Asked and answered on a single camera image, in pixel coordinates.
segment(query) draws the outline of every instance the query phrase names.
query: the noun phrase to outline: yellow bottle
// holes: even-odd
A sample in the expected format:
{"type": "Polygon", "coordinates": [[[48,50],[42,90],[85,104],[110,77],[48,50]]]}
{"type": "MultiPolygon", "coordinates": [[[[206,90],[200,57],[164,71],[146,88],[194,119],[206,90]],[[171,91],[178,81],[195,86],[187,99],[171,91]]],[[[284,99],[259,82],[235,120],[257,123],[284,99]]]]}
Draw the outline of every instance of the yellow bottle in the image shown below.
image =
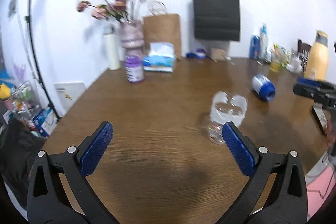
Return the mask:
{"type": "Polygon", "coordinates": [[[325,80],[328,62],[328,35],[317,31],[315,43],[310,49],[304,77],[312,80],[325,80]]]}

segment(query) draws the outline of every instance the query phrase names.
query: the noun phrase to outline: wooden table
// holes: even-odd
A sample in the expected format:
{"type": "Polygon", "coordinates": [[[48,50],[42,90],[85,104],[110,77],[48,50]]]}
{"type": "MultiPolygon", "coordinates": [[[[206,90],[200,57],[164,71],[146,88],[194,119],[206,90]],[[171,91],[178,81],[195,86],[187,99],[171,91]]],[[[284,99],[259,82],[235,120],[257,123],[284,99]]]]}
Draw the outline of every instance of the wooden table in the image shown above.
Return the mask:
{"type": "MultiPolygon", "coordinates": [[[[242,133],[274,153],[296,150],[308,172],[327,146],[310,111],[313,101],[293,94],[295,81],[296,75],[285,69],[272,73],[248,59],[182,60],[173,74],[148,72],[137,84],[127,81],[123,69],[106,71],[61,120],[45,149],[64,152],[101,121],[109,121],[114,137],[87,180],[119,222],[212,224],[248,180],[226,145],[208,139],[212,97],[221,90],[245,96],[242,133]],[[275,85],[272,102],[261,102],[251,92],[257,72],[275,85]]],[[[273,179],[256,208],[266,200],[273,179]]]]}

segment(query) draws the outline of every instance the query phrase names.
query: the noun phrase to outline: light stand pole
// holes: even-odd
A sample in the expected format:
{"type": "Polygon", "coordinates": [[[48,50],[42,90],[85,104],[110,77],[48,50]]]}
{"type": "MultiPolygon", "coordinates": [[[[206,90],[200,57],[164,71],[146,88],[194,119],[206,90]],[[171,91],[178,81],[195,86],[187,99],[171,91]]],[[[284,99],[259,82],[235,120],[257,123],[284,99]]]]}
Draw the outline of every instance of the light stand pole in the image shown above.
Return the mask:
{"type": "Polygon", "coordinates": [[[33,53],[34,63],[35,63],[35,67],[36,67],[36,71],[37,71],[37,75],[38,75],[38,82],[41,85],[41,87],[43,88],[45,95],[47,96],[47,99],[49,101],[49,107],[54,111],[54,113],[57,117],[57,120],[59,121],[61,119],[61,117],[58,115],[58,113],[55,109],[55,106],[54,106],[54,104],[53,104],[53,102],[52,102],[52,100],[51,100],[51,98],[48,94],[48,91],[47,91],[46,87],[45,87],[45,84],[43,82],[43,78],[42,78],[42,75],[41,75],[41,71],[40,71],[40,68],[39,68],[39,65],[38,65],[38,62],[37,62],[37,58],[36,58],[34,40],[33,40],[33,32],[32,32],[32,26],[31,26],[31,20],[32,20],[31,8],[32,8],[32,0],[28,0],[28,15],[26,16],[26,21],[27,21],[27,25],[28,25],[31,51],[33,53]]]}

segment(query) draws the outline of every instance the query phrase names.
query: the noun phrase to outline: black stand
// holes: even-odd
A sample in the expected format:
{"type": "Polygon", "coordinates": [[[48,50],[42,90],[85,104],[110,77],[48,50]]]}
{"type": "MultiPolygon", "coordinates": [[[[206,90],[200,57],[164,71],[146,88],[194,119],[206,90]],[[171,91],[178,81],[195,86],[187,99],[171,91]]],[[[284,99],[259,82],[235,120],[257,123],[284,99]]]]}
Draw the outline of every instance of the black stand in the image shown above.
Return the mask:
{"type": "MultiPolygon", "coordinates": [[[[231,127],[244,137],[232,122],[231,127]]],[[[27,214],[31,224],[120,224],[96,196],[90,184],[81,174],[80,161],[96,133],[78,146],[69,147],[62,154],[48,155],[40,151],[34,162],[29,181],[27,214]],[[73,210],[65,194],[59,173],[65,174],[69,186],[85,215],[73,210]]],[[[251,141],[247,148],[258,153],[256,171],[237,199],[216,224],[304,224],[307,221],[307,191],[300,158],[295,151],[287,155],[257,148],[251,141]],[[265,188],[270,174],[277,176],[263,206],[251,214],[265,188]]]]}
{"type": "Polygon", "coordinates": [[[36,58],[36,53],[35,53],[35,47],[34,47],[34,40],[33,40],[33,32],[32,32],[32,26],[31,26],[31,7],[32,7],[32,0],[28,0],[28,16],[26,16],[26,21],[27,21],[27,25],[28,25],[28,32],[29,32],[29,37],[30,37],[30,45],[31,45],[31,51],[33,53],[33,58],[34,58],[34,63],[35,63],[35,67],[36,67],[36,71],[37,71],[37,75],[38,75],[38,82],[41,85],[41,87],[44,90],[45,95],[47,96],[48,102],[49,102],[49,107],[54,111],[56,117],[57,117],[57,121],[59,121],[61,119],[61,117],[58,115],[58,112],[55,109],[55,106],[47,92],[47,89],[44,85],[43,82],[43,78],[41,75],[41,71],[40,71],[40,67],[38,65],[37,62],[37,58],[36,58]]]}

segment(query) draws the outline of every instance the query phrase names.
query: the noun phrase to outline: phone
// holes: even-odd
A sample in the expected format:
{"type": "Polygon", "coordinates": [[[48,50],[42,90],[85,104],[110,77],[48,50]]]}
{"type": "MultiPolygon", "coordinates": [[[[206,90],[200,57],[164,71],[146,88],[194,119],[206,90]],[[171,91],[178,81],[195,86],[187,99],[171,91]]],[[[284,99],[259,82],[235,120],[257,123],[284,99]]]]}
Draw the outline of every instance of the phone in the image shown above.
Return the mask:
{"type": "Polygon", "coordinates": [[[311,111],[313,112],[317,124],[319,125],[322,135],[326,136],[324,129],[327,126],[328,119],[324,114],[322,107],[320,105],[313,105],[311,107],[311,111]]]}

